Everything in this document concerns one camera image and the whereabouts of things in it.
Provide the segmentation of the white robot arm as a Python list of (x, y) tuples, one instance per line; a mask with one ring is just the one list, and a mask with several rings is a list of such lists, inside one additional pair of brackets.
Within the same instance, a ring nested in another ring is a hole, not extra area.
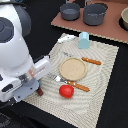
[(51, 70), (49, 56), (36, 63), (24, 36), (31, 19), (20, 3), (0, 0), (0, 101), (20, 102), (39, 88), (38, 80)]

